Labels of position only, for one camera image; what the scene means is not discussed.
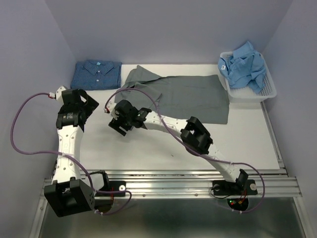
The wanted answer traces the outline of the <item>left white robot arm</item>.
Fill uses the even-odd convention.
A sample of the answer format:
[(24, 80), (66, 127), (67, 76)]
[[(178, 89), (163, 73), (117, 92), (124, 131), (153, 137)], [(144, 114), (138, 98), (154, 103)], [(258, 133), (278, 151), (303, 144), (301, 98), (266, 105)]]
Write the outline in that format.
[(86, 179), (80, 174), (80, 145), (87, 119), (99, 103), (82, 89), (56, 91), (55, 99), (62, 106), (57, 114), (56, 128), (59, 139), (56, 169), (44, 195), (58, 217), (91, 211), (95, 194), (106, 195), (110, 183), (105, 171), (97, 171)]

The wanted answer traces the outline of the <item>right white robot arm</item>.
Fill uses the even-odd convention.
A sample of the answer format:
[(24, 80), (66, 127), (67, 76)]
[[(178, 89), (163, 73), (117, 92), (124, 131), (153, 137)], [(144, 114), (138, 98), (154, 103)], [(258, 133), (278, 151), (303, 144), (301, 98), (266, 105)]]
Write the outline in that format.
[(123, 136), (133, 128), (171, 134), (187, 152), (202, 157), (219, 171), (231, 192), (240, 193), (245, 189), (248, 174), (222, 155), (209, 131), (196, 117), (175, 119), (160, 115), (151, 109), (137, 109), (127, 100), (119, 103), (109, 102), (104, 112), (112, 116), (108, 125)]

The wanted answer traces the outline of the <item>grey long sleeve shirt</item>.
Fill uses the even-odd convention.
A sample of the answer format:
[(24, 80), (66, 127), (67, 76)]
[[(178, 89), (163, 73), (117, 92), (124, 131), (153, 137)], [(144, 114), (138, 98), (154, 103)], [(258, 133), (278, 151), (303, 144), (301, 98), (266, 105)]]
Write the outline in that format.
[(217, 75), (163, 77), (137, 66), (115, 96), (116, 103), (121, 100), (137, 109), (149, 108), (176, 119), (228, 122), (229, 98)]

